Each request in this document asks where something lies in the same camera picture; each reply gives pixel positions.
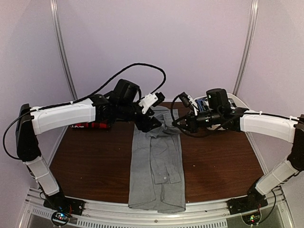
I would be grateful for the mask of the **grey long sleeve shirt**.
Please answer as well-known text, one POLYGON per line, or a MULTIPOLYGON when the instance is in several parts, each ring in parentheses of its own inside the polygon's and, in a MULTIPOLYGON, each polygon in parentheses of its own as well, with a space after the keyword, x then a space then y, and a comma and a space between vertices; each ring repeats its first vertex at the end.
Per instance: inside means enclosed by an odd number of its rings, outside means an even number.
POLYGON ((180 131, 172 125, 178 110, 154 108, 161 126, 144 133, 134 129, 128 207, 179 213, 186 209, 180 131))

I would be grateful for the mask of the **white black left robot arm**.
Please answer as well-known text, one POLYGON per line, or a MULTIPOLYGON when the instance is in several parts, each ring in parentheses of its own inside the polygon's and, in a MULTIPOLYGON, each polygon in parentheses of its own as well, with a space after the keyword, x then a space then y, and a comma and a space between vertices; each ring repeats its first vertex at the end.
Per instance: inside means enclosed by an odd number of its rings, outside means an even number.
POLYGON ((120 79, 107 95, 93 94, 81 101, 49 107, 31 108, 28 104, 21 107, 16 127, 17 156, 58 211, 68 207, 68 200, 42 157, 37 135, 68 125, 93 122, 106 122, 108 125, 117 121, 134 122, 145 133, 160 127, 161 122, 153 116, 153 108, 161 104, 165 96, 161 92, 152 92, 135 101, 139 91, 138 85, 120 79))

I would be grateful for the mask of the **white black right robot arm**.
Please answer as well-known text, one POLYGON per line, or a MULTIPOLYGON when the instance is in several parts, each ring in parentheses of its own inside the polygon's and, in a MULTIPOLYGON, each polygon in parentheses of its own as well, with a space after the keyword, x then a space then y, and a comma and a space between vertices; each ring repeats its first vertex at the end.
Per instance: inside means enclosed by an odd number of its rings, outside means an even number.
POLYGON ((220 128, 235 132, 258 133, 291 143, 291 152, 268 174, 257 180, 247 192, 243 204, 246 209, 254 209, 262 201, 262 196, 304 170, 304 118, 285 117, 255 112, 248 108, 232 106, 225 89, 216 88, 206 92, 207 104, 198 103, 188 94, 179 99, 190 108, 182 119, 181 129, 191 134, 200 128, 220 128))

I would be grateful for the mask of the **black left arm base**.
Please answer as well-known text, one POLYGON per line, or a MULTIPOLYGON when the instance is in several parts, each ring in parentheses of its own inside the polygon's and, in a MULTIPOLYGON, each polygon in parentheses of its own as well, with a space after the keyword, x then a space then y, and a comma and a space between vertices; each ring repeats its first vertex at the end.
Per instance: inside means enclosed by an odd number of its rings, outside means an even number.
POLYGON ((54 210, 51 214, 51 222, 62 227, 67 225, 74 215, 81 216, 85 202, 79 199, 65 197, 64 195, 45 195, 43 206, 54 210))

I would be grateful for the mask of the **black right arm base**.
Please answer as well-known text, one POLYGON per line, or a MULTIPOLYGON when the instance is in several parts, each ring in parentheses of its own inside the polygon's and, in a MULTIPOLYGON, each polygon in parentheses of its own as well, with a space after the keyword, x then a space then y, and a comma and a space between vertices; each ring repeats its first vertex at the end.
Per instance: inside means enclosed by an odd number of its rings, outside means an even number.
POLYGON ((257 225, 261 221, 261 208, 268 205, 265 195, 249 190, 247 195, 227 201, 230 215, 241 214, 246 225, 257 225))

